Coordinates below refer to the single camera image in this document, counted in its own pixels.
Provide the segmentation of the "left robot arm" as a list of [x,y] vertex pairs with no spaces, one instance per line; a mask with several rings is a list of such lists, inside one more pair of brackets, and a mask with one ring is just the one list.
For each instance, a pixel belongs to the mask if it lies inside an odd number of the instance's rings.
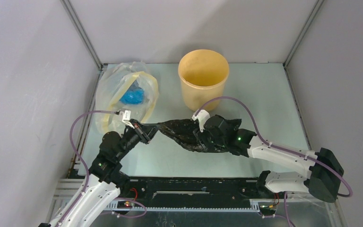
[[88,227],[104,208],[130,192],[130,177],[121,171],[121,160],[139,143],[148,144],[159,131],[158,123],[131,119],[123,134],[107,132],[86,177],[63,211],[42,227]]

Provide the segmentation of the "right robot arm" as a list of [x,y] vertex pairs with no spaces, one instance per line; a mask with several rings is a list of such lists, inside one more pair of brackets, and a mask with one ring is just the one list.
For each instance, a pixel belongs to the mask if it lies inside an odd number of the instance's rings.
[[236,156],[256,158],[281,165],[289,172],[262,171],[256,192],[267,198],[273,193],[303,192],[328,203],[338,197],[344,170],[333,152],[299,150],[262,141],[259,134],[241,129],[241,120],[227,120],[220,115],[210,116],[205,110],[192,116],[198,126],[193,131],[205,152],[229,152]]

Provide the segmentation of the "clear plastic bag yellow rim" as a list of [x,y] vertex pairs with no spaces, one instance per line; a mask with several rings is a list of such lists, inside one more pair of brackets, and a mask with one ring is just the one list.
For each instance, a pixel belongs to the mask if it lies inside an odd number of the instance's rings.
[[[127,89],[136,81],[145,92],[144,102],[126,105],[120,101]],[[121,63],[108,68],[98,81],[95,109],[101,111],[131,110],[131,119],[145,123],[151,116],[159,98],[157,79],[143,62]]]

